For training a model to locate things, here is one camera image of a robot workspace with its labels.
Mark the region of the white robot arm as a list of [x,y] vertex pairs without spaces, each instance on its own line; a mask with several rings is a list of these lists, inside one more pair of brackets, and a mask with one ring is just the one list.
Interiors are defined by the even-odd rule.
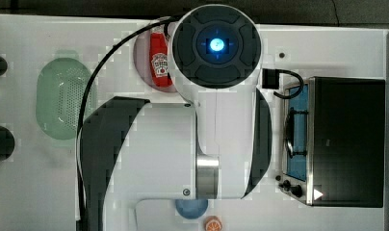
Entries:
[[224,5],[185,14],[169,41],[176,103],[115,96],[77,134],[82,231],[138,231],[144,200],[240,199],[272,155],[252,20]]

